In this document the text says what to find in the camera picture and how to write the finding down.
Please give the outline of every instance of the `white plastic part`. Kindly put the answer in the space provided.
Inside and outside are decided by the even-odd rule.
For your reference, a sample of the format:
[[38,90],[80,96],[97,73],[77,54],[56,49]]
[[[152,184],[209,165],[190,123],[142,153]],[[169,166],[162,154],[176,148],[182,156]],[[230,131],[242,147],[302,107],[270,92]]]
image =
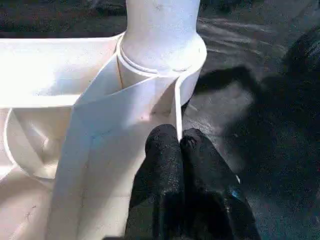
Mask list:
[[[19,108],[5,125],[13,168],[0,181],[7,200],[0,239],[43,240],[47,219],[47,240],[123,235],[148,134],[170,123],[182,137],[181,105],[207,55],[196,33],[199,0],[128,0],[127,7],[123,40],[0,39],[0,78],[8,83],[0,89],[0,108]],[[73,104],[65,133],[69,115],[59,108]],[[44,147],[65,134],[61,152],[60,144]],[[48,218],[50,188],[28,176],[53,178],[55,167],[47,171],[43,154],[55,165],[60,156]],[[28,191],[14,198],[20,180],[16,192]]]
[[119,37],[0,39],[0,108],[72,106]]
[[91,240],[124,234],[134,176],[145,142],[160,124],[182,136],[181,105],[191,97],[207,52],[180,77],[149,77],[118,91],[118,52],[75,104],[56,172],[47,240]]
[[187,70],[197,58],[200,0],[126,0],[127,30],[121,54],[134,68],[172,74]]
[[54,179],[70,114],[70,107],[10,110],[3,140],[11,162],[30,176]]

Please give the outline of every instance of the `dark floor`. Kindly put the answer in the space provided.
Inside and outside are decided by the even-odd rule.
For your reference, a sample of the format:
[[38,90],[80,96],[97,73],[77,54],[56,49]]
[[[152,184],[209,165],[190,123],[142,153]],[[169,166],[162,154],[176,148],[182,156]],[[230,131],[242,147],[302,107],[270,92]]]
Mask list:
[[[74,2],[3,0],[0,37],[109,37],[126,29],[124,15]],[[197,22],[208,56],[183,124],[206,133],[239,175],[266,240],[320,238],[320,143],[257,93],[265,77],[281,72],[293,42],[320,24],[318,7],[318,0],[259,0],[229,13],[208,7]],[[231,69],[203,77],[239,65],[250,74]]]

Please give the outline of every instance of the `curved white rim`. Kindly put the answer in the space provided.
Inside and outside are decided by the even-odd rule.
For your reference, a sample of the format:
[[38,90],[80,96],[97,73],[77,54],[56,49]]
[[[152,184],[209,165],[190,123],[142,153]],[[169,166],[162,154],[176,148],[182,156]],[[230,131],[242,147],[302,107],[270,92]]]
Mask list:
[[13,109],[10,108],[10,110],[8,111],[6,118],[5,118],[4,129],[3,129],[3,145],[4,145],[4,150],[5,150],[7,157],[9,158],[10,162],[13,164],[13,167],[16,167],[19,165],[16,163],[14,156],[12,156],[12,153],[10,151],[10,147],[8,144],[8,125],[9,125],[9,120],[12,115],[12,111],[13,111]]

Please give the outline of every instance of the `white plastic housing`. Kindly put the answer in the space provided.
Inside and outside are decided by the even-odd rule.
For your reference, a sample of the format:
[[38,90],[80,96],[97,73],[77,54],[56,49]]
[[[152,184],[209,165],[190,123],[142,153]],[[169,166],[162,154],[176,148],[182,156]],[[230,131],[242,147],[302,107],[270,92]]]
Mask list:
[[196,32],[199,4],[200,0],[126,0],[123,57],[149,73],[188,69],[202,41]]

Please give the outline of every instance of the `white cylindrical pipe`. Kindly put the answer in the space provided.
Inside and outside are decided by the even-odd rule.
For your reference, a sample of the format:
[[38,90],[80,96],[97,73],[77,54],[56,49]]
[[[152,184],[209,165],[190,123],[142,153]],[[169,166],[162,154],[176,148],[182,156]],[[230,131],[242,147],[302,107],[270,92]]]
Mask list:
[[200,0],[126,0],[123,58],[149,73],[188,69],[199,54],[196,32]]

